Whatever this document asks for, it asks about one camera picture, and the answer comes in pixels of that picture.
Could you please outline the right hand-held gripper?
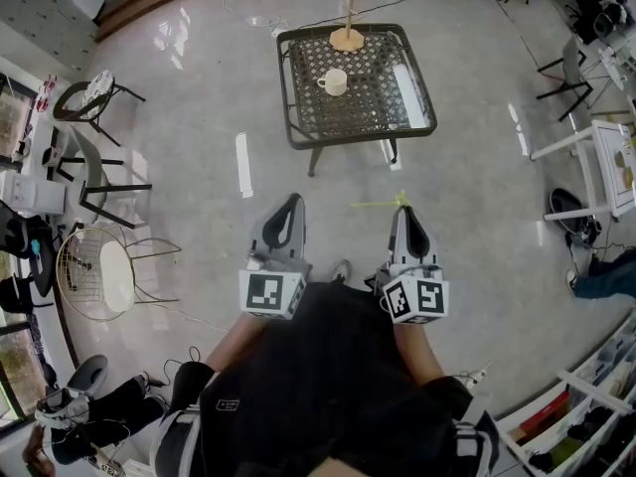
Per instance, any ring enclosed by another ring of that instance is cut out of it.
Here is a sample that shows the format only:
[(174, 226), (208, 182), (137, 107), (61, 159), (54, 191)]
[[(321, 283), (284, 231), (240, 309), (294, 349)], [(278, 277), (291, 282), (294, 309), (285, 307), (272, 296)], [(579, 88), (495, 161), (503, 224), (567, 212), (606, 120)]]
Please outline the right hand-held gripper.
[(411, 206), (399, 206), (394, 213), (389, 252), (391, 264), (372, 275), (372, 292), (391, 321), (421, 325), (447, 317), (449, 282)]

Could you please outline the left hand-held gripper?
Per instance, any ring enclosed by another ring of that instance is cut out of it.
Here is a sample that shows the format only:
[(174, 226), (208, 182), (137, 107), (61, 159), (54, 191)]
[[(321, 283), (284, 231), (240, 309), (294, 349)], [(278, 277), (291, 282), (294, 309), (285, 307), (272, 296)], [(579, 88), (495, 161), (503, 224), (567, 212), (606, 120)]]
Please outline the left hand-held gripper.
[[(291, 320), (312, 265), (302, 259), (306, 241), (305, 203), (299, 194), (279, 200), (251, 229), (245, 268), (238, 272), (239, 309), (271, 320)], [(280, 261), (276, 257), (292, 258)]]

